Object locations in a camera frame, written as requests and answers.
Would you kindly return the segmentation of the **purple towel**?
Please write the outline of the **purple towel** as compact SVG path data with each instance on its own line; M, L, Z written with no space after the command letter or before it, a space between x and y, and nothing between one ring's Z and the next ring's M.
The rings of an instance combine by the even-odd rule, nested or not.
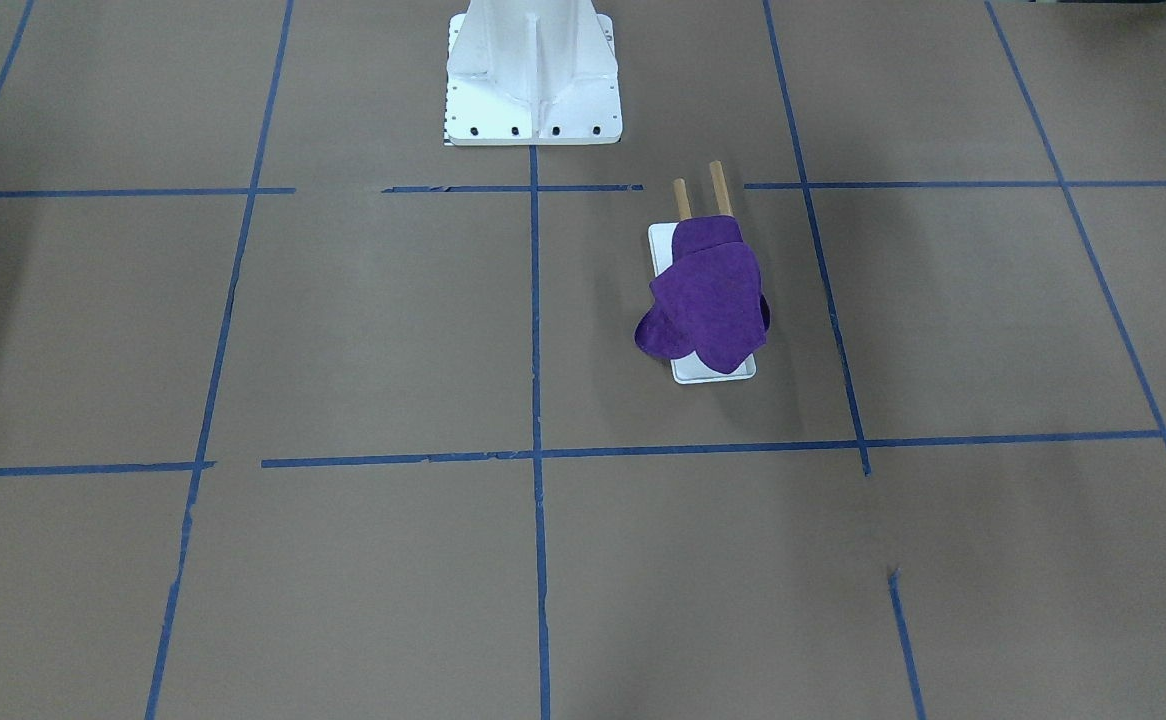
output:
M728 214L673 225L670 264L649 282L652 305L635 347L660 359L696 355L714 373L733 373L770 340L770 301L756 251Z

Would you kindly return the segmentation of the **white wooden towel rack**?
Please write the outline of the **white wooden towel rack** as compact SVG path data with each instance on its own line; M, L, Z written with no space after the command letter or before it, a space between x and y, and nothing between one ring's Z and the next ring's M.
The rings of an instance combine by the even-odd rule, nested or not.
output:
M719 161L711 161L708 165L708 173L711 177L712 188L712 207L708 210L716 211L716 214L733 215L733 209L731 209L731 200L728 181L723 169L723 165ZM673 237L675 229L680 223L691 221L698 217L696 214L696 207L694 207L694 201L691 200L691 191L688 190L688 184L684 179L674 179L673 184L673 201L675 205L675 219L670 222L656 222L648 225L647 229L647 245L649 264L653 270L653 277L661 275L665 270L669 270L670 265L674 263L674 251L673 251ZM698 386L698 384L710 384L710 383L723 383L733 380L749 380L756 377L757 364L756 355L751 354L743 361L743 363L735 368L733 372L719 373L715 372L714 369L707 366L698 359L697 354L688 354L684 357L676 357L676 359L665 359L665 363L670 368L670 377L680 384L680 386Z

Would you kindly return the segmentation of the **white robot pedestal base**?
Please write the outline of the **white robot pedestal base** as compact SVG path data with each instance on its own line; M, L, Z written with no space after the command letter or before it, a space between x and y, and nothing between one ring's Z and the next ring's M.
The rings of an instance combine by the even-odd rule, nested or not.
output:
M614 23L592 1L470 1L447 41L447 145L620 142Z

